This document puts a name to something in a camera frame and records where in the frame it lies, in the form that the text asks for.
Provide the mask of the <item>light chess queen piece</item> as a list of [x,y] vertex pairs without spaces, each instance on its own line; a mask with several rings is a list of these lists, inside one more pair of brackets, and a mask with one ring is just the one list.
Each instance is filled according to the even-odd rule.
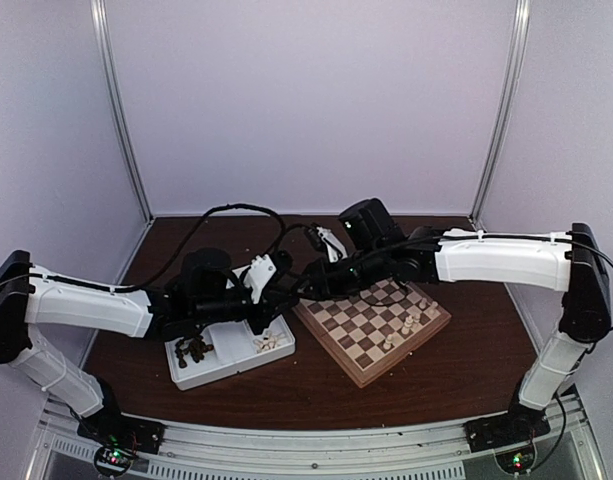
[[383,351],[388,351],[392,348],[392,346],[393,346],[393,335],[389,334],[384,339],[384,342],[382,343],[381,348]]

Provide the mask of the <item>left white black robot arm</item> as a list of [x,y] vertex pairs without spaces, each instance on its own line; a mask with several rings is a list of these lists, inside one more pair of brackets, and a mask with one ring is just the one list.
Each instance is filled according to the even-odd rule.
[[285,252],[232,268],[217,248],[187,254],[162,289],[106,285],[61,276],[13,252],[0,267],[0,364],[25,373],[71,409],[85,431],[109,444],[130,433],[111,387],[68,360],[42,324],[86,327],[161,342],[170,377],[189,390],[294,353],[282,314],[294,297],[276,291]]

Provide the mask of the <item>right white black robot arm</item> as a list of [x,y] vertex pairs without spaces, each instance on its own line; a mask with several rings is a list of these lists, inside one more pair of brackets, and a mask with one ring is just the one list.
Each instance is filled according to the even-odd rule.
[[536,426],[587,351],[613,328],[607,272],[613,264],[584,223],[546,234],[431,227],[406,234],[377,198],[348,207],[338,219],[355,251],[309,264],[295,286],[303,298],[345,299],[386,279],[483,281],[500,283],[509,292],[540,288],[561,293],[561,316],[499,419],[505,440],[519,441]]

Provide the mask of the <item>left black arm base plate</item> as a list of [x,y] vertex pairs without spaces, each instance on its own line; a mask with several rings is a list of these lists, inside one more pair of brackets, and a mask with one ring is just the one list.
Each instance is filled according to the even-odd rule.
[[165,426],[156,421],[126,417],[92,417],[79,422],[77,434],[101,445],[128,452],[157,454]]

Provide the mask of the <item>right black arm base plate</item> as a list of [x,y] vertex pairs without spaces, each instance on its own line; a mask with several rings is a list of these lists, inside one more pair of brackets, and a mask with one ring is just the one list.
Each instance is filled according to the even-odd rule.
[[551,428],[543,415],[530,417],[507,412],[470,420],[464,424],[464,430],[469,448],[475,453],[526,442],[548,434]]

